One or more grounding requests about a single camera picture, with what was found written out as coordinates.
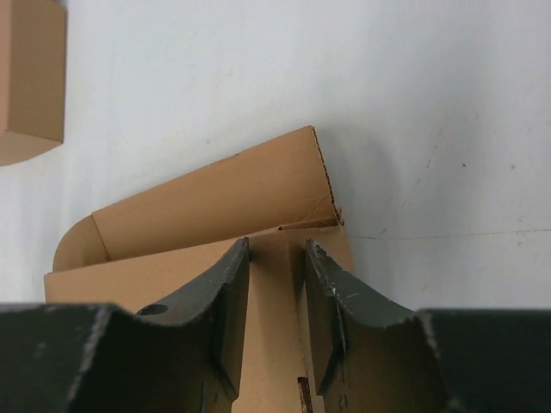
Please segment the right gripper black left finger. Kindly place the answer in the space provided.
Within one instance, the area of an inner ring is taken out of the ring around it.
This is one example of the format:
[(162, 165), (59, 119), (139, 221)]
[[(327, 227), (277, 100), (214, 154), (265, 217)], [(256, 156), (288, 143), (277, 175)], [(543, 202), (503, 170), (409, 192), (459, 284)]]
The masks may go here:
[(250, 245), (131, 313), (109, 303), (1, 307), (4, 412), (228, 412), (238, 398)]

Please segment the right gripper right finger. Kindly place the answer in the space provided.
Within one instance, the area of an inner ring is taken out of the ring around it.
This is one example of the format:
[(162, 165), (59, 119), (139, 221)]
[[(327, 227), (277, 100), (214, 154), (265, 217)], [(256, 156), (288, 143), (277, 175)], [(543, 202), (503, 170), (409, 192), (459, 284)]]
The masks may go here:
[(306, 244), (313, 380), (328, 412), (547, 412), (547, 310), (411, 311)]

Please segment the brown cardboard box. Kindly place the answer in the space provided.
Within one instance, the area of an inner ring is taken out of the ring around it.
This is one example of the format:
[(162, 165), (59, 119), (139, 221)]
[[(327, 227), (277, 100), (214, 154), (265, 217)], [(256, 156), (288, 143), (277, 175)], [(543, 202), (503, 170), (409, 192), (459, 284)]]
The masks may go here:
[(1, 165), (64, 141), (67, 11), (54, 1), (1, 2)]

